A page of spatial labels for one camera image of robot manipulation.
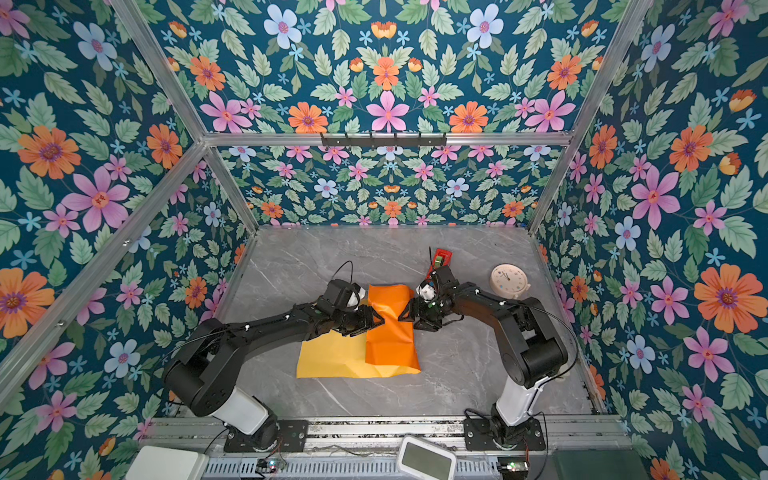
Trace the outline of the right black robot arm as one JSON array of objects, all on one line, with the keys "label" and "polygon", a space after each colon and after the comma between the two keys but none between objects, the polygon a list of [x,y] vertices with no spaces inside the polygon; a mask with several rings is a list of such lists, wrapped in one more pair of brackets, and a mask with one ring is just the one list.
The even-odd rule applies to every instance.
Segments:
[{"label": "right black robot arm", "polygon": [[539,300],[504,299],[473,283],[418,294],[398,320],[417,330],[437,332],[446,325],[449,314],[473,318],[494,332],[507,379],[486,419],[486,434],[499,447],[510,449],[540,429],[533,407],[544,386],[566,365],[567,348]]}]

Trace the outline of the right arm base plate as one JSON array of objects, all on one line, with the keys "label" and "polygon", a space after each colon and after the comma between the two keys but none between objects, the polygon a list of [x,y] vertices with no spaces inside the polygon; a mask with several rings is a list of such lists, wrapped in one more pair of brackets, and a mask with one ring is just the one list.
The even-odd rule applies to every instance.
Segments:
[{"label": "right arm base plate", "polygon": [[530,418],[517,426],[506,425],[500,417],[466,416],[463,420],[468,451],[544,451],[546,435],[541,423]]}]

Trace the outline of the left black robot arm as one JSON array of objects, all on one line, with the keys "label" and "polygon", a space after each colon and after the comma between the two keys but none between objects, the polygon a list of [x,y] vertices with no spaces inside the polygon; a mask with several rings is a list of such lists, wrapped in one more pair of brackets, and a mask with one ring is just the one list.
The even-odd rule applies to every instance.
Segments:
[{"label": "left black robot arm", "polygon": [[371,306],[337,308],[324,300],[249,322],[208,320],[174,351],[163,384],[195,416],[210,416],[243,435],[259,436],[275,420],[267,406],[237,386],[249,357],[331,331],[357,336],[384,324]]}]

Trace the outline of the yellow orange wrapping paper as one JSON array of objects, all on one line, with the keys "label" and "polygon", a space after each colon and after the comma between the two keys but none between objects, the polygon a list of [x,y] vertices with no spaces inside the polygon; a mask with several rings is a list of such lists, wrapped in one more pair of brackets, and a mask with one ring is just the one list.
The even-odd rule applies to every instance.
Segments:
[{"label": "yellow orange wrapping paper", "polygon": [[420,373],[413,324],[398,320],[412,297],[406,285],[372,286],[368,304],[385,324],[355,337],[332,331],[305,341],[296,377],[374,379]]}]

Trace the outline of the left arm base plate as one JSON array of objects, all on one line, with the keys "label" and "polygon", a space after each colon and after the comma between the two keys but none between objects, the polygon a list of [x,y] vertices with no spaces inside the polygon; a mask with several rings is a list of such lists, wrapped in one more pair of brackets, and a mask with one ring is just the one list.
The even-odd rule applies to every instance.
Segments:
[{"label": "left arm base plate", "polygon": [[231,427],[224,443],[225,453],[297,453],[308,438],[306,420],[279,420],[269,417],[253,434]]}]

